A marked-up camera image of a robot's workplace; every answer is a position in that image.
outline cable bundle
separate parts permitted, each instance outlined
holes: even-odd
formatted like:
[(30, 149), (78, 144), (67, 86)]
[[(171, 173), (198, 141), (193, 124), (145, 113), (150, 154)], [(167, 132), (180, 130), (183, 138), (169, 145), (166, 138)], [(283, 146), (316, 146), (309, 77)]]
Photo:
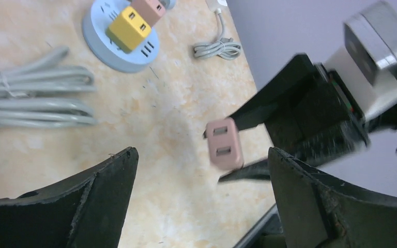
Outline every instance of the cable bundle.
[(65, 128), (95, 125), (93, 110), (77, 99), (49, 97), (93, 92), (94, 75), (81, 66), (58, 66), (60, 46), (43, 58), (0, 71), (0, 127)]

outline white cable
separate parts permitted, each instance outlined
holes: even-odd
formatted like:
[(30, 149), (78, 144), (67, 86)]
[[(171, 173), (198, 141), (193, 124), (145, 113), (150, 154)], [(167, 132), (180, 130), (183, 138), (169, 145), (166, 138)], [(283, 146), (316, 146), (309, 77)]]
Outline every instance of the white cable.
[(25, 66), (0, 71), (0, 127), (64, 128), (95, 125), (93, 110), (56, 93), (92, 92), (94, 76), (81, 66), (57, 66), (69, 49), (60, 46)]
[(215, 13), (221, 23), (221, 34), (214, 43), (200, 42), (194, 44), (194, 57), (198, 59), (207, 59), (214, 56), (220, 56), (226, 60), (232, 60), (241, 55), (242, 47), (240, 42), (234, 42), (233, 38), (223, 38), (226, 32), (221, 9), (217, 9)]

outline electrical cord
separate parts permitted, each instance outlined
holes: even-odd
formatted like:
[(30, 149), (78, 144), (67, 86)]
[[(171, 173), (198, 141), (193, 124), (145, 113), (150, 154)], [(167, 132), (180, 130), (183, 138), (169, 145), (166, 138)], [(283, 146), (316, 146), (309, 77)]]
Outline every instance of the electrical cord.
[(96, 91), (94, 76), (81, 66), (57, 66), (68, 54), (60, 46), (25, 66), (0, 71), (0, 127), (65, 128), (95, 125), (94, 111), (57, 93)]
[(214, 43), (200, 42), (194, 44), (194, 57), (198, 59), (207, 59), (214, 56), (220, 56), (226, 60), (232, 60), (241, 55), (242, 47), (240, 42), (235, 42), (233, 38), (223, 38), (226, 27), (221, 14), (221, 9), (217, 9), (215, 13), (221, 24), (221, 34)]

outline wooden table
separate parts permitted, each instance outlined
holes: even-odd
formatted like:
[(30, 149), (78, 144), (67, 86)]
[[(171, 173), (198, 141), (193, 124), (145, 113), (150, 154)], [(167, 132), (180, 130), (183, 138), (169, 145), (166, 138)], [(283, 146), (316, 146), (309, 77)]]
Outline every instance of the wooden table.
[[(0, 0), (0, 69), (21, 65), (65, 44), (64, 63), (87, 67), (98, 91), (78, 97), (92, 106), (90, 128), (0, 129), (0, 198), (52, 184), (125, 147), (140, 160), (119, 247), (232, 247), (274, 203), (270, 183), (217, 185), (205, 124), (255, 94), (244, 55), (195, 60), (191, 45), (215, 39), (217, 19), (205, 1), (178, 1), (157, 23), (157, 59), (140, 73), (101, 63), (87, 47), (81, 20), (91, 0)], [(238, 40), (225, 10), (227, 37)], [(267, 155), (264, 127), (242, 132), (247, 162)]]

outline gray floor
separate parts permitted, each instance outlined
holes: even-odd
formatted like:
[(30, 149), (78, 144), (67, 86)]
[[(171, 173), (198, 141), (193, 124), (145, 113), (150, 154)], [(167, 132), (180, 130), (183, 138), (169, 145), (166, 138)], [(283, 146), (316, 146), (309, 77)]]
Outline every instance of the gray floor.
[[(343, 45), (343, 21), (374, 0), (227, 1), (257, 88), (295, 53), (325, 61)], [(397, 0), (388, 1), (397, 11)], [(369, 151), (325, 166), (324, 171), (370, 190), (397, 196), (397, 133), (371, 136)]]

